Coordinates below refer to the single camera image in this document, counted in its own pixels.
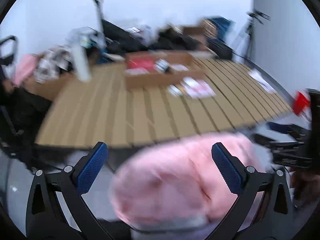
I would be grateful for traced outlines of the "pink white booklet pouch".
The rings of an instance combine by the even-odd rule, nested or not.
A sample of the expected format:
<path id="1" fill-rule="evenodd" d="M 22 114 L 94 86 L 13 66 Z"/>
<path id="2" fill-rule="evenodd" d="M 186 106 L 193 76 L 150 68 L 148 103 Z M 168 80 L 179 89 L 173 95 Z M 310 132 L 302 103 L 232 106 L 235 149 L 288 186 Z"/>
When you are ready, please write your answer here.
<path id="1" fill-rule="evenodd" d="M 204 80 L 185 77 L 181 82 L 183 93 L 191 99 L 202 99 L 216 96 L 210 85 Z"/>

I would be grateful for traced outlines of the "cardboard box right rear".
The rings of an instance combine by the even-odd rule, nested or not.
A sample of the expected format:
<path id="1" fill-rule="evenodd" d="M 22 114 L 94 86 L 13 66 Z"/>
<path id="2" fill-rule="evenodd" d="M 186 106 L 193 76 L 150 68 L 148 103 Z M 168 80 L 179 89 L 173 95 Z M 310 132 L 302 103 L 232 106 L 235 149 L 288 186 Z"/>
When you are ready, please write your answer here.
<path id="1" fill-rule="evenodd" d="M 210 51 L 210 49 L 208 48 L 206 36 L 204 34 L 204 27 L 181 25 L 172 25 L 171 27 L 179 34 L 191 37 L 199 42 L 200 44 L 196 48 L 197 51 Z"/>

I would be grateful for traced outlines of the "black backpack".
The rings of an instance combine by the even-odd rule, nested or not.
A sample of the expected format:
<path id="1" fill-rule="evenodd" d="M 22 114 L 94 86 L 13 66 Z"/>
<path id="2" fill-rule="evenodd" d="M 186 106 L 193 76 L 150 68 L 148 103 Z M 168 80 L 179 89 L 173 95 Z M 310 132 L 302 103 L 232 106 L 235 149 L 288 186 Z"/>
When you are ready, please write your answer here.
<path id="1" fill-rule="evenodd" d="M 223 41 L 217 38 L 207 38 L 208 48 L 212 50 L 218 58 L 222 60 L 232 60 L 233 50 L 227 46 Z"/>

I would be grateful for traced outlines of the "pink bag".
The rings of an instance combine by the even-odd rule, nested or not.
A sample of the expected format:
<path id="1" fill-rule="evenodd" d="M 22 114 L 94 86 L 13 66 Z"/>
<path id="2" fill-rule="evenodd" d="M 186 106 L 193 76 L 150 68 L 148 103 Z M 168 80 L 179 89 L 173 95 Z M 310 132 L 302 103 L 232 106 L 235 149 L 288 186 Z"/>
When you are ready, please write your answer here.
<path id="1" fill-rule="evenodd" d="M 36 54 L 24 54 L 16 66 L 13 83 L 16 87 L 20 87 L 25 79 L 27 79 L 35 70 L 39 56 Z"/>

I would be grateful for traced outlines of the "red rectangular box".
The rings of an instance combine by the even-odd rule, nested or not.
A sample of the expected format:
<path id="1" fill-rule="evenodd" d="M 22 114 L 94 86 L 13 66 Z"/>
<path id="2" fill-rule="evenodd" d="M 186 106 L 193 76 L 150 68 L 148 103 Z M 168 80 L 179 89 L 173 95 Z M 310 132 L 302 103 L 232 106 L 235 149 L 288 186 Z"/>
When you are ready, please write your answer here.
<path id="1" fill-rule="evenodd" d="M 150 57 L 136 57 L 127 60 L 127 68 L 152 70 L 155 68 L 155 61 Z"/>

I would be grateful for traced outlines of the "cardboard box with clothes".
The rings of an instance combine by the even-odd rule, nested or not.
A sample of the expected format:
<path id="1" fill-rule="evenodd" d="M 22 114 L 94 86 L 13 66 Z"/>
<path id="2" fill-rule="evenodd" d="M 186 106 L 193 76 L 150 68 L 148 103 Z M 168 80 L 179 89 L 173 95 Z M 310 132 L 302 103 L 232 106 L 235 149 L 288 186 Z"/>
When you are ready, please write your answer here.
<path id="1" fill-rule="evenodd" d="M 13 85 L 50 101 L 55 100 L 68 80 L 75 75 L 70 51 L 58 48 L 42 54 L 24 54 L 16 66 Z"/>

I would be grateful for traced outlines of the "black folding cart left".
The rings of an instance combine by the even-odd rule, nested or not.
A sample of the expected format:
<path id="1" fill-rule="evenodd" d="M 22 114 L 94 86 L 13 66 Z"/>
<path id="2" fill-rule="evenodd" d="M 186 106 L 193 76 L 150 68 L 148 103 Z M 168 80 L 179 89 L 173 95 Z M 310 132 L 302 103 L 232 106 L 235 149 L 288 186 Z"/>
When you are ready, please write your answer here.
<path id="1" fill-rule="evenodd" d="M 17 53 L 18 40 L 10 35 L 1 40 L 1 46 L 12 42 L 12 52 L 1 56 L 1 146 L 11 152 L 35 150 L 35 139 L 52 102 L 24 88 L 18 88 L 5 75 Z"/>

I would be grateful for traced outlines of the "lavender trousers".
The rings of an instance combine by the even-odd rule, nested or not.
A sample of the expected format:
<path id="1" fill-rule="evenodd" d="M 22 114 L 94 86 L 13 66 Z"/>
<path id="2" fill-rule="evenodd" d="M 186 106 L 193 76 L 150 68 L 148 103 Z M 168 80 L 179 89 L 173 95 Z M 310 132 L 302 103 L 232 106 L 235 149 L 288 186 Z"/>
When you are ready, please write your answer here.
<path id="1" fill-rule="evenodd" d="M 131 239 L 164 239 L 164 240 L 195 240 L 195 239 L 205 239 L 209 234 L 217 227 L 218 223 L 210 223 L 202 228 L 189 229 L 189 230 L 179 230 L 179 231 L 169 231 L 161 233 L 144 233 L 138 232 L 131 229 Z"/>

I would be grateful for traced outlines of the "cream garment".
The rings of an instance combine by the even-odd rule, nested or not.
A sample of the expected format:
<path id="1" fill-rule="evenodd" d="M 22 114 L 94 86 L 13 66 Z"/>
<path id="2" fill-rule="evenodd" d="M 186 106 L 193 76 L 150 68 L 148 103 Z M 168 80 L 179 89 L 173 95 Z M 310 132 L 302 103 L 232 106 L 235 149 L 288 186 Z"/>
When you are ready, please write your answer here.
<path id="1" fill-rule="evenodd" d="M 58 46 L 48 49 L 39 56 L 34 78 L 38 83 L 56 80 L 60 75 L 73 70 L 73 58 L 69 47 Z"/>

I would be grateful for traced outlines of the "pink puffer jacket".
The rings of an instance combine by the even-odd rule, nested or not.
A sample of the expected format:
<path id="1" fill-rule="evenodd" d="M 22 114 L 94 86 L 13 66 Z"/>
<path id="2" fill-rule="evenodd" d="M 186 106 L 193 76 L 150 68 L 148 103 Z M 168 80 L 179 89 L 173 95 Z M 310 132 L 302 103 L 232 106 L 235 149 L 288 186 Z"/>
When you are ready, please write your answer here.
<path id="1" fill-rule="evenodd" d="M 112 207 L 127 224 L 203 215 L 221 219 L 236 200 L 212 159 L 220 142 L 245 166 L 263 168 L 241 133 L 208 133 L 146 147 L 127 159 L 110 186 Z"/>

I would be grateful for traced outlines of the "olive slatted folding table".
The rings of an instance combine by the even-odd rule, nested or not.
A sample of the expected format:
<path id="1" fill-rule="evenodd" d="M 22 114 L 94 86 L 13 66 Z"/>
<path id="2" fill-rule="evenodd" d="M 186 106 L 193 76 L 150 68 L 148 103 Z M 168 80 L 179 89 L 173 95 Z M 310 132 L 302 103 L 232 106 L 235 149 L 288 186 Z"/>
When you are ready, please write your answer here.
<path id="1" fill-rule="evenodd" d="M 214 95 L 177 98 L 165 87 L 125 87 L 122 63 L 94 67 L 90 81 L 76 78 L 54 100 L 36 137 L 46 146 L 86 148 L 103 141 L 111 147 L 149 145 L 208 132 L 234 131 L 291 111 L 269 93 L 249 68 L 227 60 L 196 59 Z"/>

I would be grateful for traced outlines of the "black clothes pile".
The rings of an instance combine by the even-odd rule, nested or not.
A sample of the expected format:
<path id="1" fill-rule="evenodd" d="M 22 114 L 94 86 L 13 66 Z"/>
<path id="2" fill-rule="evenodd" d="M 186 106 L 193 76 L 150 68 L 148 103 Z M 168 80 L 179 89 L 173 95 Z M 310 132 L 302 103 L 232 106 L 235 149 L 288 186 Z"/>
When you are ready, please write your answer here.
<path id="1" fill-rule="evenodd" d="M 161 30 L 156 37 L 153 37 L 148 28 L 134 34 L 106 20 L 102 20 L 102 26 L 105 37 L 111 40 L 106 45 L 109 54 L 124 56 L 127 53 L 149 50 L 204 51 L 206 49 L 200 41 L 178 33 L 172 27 Z"/>

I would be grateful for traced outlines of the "blue bag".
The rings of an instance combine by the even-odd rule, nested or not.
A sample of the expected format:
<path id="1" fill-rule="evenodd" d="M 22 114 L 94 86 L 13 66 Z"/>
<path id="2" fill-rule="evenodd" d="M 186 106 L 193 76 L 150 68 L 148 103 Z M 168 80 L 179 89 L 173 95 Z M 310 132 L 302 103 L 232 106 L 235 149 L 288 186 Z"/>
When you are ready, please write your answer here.
<path id="1" fill-rule="evenodd" d="M 212 17 L 207 19 L 210 23 L 216 26 L 217 28 L 217 39 L 223 43 L 226 41 L 226 35 L 228 31 L 235 24 L 234 21 L 226 19 L 221 16 Z"/>

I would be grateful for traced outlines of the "white spray bottle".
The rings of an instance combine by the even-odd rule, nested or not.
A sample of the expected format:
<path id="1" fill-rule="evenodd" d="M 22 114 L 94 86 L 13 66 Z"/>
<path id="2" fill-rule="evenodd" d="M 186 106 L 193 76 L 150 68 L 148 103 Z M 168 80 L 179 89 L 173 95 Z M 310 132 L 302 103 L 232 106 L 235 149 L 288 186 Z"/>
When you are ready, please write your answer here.
<path id="1" fill-rule="evenodd" d="M 167 73 L 170 69 L 170 64 L 164 60 L 159 59 L 155 62 L 155 70 L 157 70 L 160 73 Z"/>

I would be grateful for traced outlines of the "white thermos bottle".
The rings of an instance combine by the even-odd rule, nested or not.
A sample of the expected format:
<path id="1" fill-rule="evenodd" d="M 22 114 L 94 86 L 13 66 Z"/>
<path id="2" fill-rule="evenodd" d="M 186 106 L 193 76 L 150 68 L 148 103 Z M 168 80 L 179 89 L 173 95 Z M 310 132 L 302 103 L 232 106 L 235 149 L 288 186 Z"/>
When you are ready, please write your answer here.
<path id="1" fill-rule="evenodd" d="M 71 55 L 73 57 L 73 66 L 76 77 L 81 82 L 88 82 L 91 79 L 89 71 L 89 62 L 85 48 L 81 45 L 81 31 L 75 29 L 72 32 L 70 39 Z"/>

